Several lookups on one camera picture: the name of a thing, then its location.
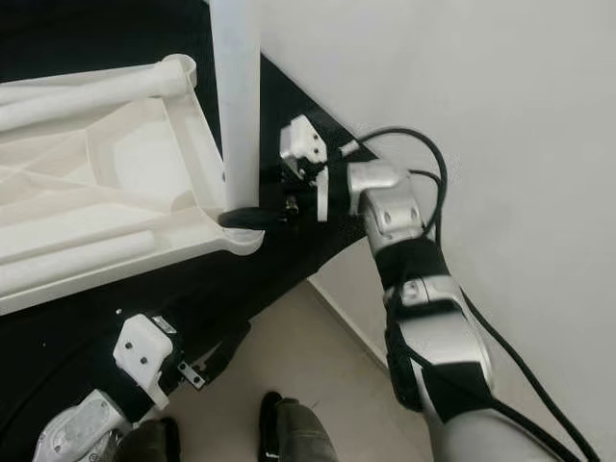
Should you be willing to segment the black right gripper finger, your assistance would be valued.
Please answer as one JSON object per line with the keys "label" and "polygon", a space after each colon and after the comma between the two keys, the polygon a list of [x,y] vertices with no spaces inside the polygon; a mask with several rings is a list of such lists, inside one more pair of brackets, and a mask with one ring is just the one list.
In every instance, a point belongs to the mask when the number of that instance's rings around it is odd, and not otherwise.
{"label": "black right gripper finger", "polygon": [[220,227],[232,229],[274,229],[285,223],[282,211],[263,207],[242,207],[218,215]]}

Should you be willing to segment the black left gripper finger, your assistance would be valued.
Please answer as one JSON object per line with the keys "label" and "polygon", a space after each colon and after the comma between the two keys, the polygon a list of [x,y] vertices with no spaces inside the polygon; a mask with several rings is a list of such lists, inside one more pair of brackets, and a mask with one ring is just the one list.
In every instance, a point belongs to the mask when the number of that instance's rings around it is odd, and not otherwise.
{"label": "black left gripper finger", "polygon": [[202,362],[203,374],[222,374],[232,362],[235,353],[249,334],[249,321],[238,322],[221,336],[218,345]]}

